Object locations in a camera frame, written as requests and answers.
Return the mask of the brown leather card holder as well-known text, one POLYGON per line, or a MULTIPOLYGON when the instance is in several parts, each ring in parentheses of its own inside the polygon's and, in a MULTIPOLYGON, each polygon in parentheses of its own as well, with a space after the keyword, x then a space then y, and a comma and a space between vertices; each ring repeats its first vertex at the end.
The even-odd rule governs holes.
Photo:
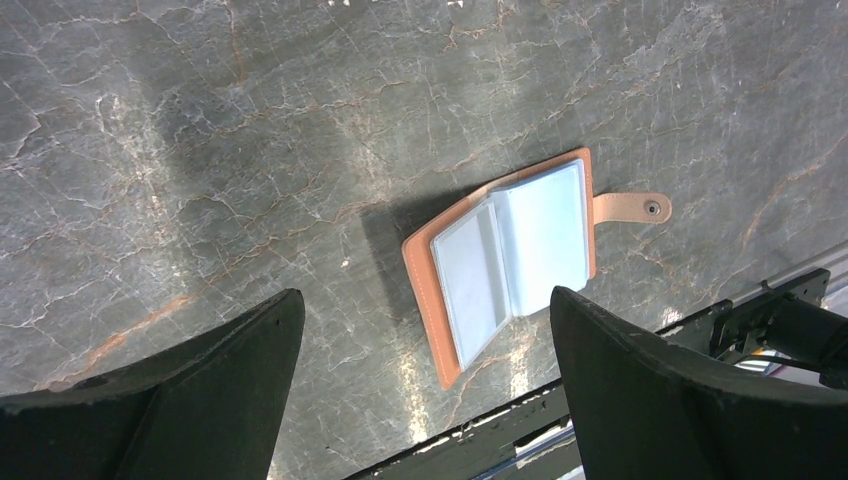
POLYGON ((657 192, 596 195, 586 147, 483 184, 408 236, 402 256, 443 389, 511 320, 596 274, 595 227, 662 224, 657 192))

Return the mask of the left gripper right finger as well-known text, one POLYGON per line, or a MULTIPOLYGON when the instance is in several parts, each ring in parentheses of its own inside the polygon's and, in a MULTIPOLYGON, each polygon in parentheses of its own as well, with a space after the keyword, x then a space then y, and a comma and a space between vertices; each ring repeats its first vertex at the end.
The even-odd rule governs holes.
POLYGON ((847 395, 669 342, 578 293, 550 300, 589 479, 843 479, 847 395))

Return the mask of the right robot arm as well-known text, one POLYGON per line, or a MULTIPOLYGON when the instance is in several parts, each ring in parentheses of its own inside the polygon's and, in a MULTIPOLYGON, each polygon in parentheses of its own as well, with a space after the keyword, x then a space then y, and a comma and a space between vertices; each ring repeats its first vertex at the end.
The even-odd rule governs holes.
POLYGON ((767 293, 719 316, 709 355, 815 372, 825 387, 847 389, 847 318, 793 293, 767 293))

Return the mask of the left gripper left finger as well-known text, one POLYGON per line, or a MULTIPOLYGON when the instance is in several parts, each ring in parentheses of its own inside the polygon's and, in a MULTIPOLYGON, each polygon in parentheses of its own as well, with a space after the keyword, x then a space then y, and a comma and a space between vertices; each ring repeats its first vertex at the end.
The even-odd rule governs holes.
POLYGON ((284 290, 202 335, 1 400, 5 479, 263 479, 305 322, 284 290))

